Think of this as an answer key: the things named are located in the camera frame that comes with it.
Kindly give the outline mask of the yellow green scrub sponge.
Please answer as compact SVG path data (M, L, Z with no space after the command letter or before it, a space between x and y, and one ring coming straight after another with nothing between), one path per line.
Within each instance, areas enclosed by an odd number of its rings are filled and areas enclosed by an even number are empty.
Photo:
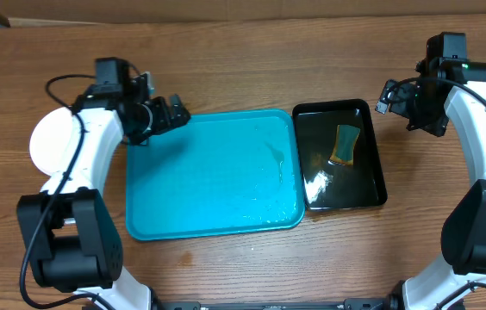
M354 149L360 135L360 129L351 125L338 125L330 164L353 165Z

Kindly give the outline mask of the white plate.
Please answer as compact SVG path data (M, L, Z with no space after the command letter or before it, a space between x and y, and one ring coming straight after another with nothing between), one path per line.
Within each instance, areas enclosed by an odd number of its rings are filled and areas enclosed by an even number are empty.
M51 176L67 166L67 152L73 131L72 114L67 108L57 108L35 126L29 141L29 155L35 167Z

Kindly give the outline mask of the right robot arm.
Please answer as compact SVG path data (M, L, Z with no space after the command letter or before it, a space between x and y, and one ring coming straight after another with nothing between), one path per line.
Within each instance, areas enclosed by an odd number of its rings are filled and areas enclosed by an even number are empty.
M463 298L486 288L486 63L418 64L418 77L390 80L376 106L406 117L409 131L434 123L434 112L453 124L464 153L470 189L445 220L440 255L420 274L395 285L386 309L461 309Z

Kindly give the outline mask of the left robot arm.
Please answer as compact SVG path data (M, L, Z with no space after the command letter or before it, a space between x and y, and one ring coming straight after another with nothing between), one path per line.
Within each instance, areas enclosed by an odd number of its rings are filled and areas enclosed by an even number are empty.
M182 127L190 112L179 96L80 95L70 107L74 140L40 193L24 195L17 219L26 252L23 300L50 309L85 299L98 309L160 309L159 298L123 265L122 242L103 200L113 153L125 129L139 144Z

